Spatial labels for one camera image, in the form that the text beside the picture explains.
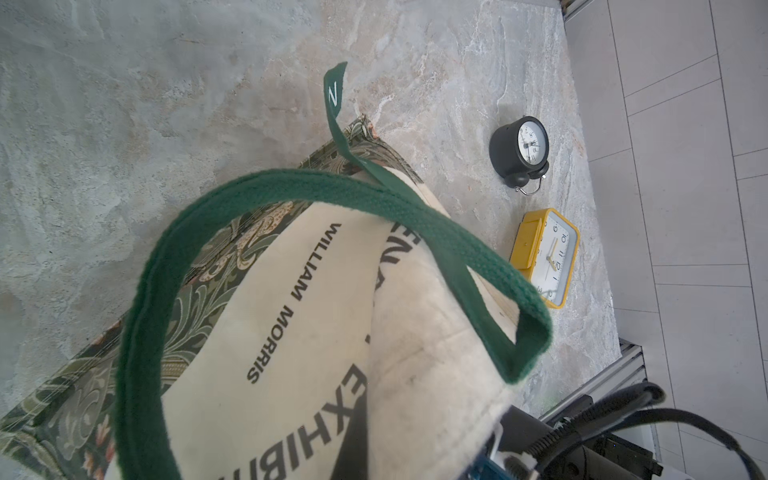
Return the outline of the canvas tote bag green handles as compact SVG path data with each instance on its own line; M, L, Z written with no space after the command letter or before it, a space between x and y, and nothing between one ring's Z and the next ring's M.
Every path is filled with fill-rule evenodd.
M455 479L549 347L536 289L381 145L186 208L113 328L1 421L46 479Z

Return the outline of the small black alarm clock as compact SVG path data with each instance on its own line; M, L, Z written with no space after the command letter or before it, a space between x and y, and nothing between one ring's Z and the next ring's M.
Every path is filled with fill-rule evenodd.
M495 130L489 157L504 184L524 196L536 194L548 174L550 142L539 119L523 116Z

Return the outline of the yellow square alarm clock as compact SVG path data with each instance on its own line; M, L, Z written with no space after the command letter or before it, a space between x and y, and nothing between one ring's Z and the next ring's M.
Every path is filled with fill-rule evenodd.
M549 308L562 309L579 243L578 228L554 208L530 211L518 227L509 261Z

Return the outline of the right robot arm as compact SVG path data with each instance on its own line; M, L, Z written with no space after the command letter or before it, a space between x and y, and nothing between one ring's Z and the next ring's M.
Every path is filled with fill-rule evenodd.
M511 479L502 460L490 455L527 453L545 468L541 479L658 479L664 467L653 454L616 435L583 440L576 433L560 434L524 411L512 407L496 425L463 479Z

